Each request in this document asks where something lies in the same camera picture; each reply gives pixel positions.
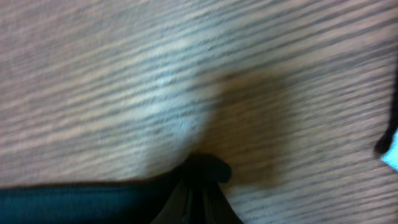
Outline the black t-shirt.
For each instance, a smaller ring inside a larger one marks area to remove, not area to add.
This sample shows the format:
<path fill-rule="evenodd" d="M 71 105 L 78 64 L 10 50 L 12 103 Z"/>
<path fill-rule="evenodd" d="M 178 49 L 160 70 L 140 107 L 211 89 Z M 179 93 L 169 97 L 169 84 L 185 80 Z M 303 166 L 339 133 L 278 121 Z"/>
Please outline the black t-shirt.
<path fill-rule="evenodd" d="M 204 189 L 227 183 L 231 174 L 217 157 L 193 154 L 169 172 L 138 182 L 4 189 L 1 223 L 151 223 L 181 180 L 192 191 L 189 223 L 205 223 Z"/>

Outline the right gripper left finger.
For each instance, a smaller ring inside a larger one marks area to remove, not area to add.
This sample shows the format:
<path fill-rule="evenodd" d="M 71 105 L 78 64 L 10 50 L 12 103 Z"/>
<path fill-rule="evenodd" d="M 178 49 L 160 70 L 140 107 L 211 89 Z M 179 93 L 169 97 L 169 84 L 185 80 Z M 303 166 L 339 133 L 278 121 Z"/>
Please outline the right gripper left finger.
<path fill-rule="evenodd" d="M 159 214 L 150 224 L 187 224 L 190 221 L 192 191 L 181 180 Z"/>

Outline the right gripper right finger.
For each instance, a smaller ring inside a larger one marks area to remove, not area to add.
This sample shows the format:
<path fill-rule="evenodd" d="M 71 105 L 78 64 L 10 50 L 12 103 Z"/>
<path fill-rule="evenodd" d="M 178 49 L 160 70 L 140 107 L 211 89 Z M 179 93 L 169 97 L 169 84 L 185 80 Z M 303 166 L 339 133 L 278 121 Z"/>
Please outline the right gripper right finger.
<path fill-rule="evenodd" d="M 243 224 L 217 183 L 204 189 L 203 205 L 206 224 Z"/>

